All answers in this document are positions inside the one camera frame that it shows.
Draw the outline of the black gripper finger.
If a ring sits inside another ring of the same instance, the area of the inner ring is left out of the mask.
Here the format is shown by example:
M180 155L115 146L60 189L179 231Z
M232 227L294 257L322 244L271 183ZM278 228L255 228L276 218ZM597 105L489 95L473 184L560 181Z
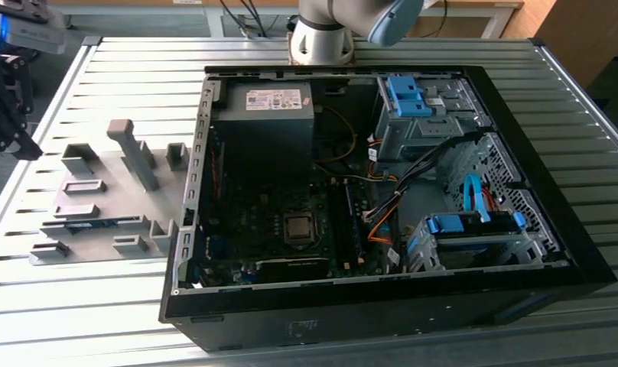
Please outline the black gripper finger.
M35 161L43 150L28 132L27 116L35 109L28 61L0 54L0 151L17 160Z

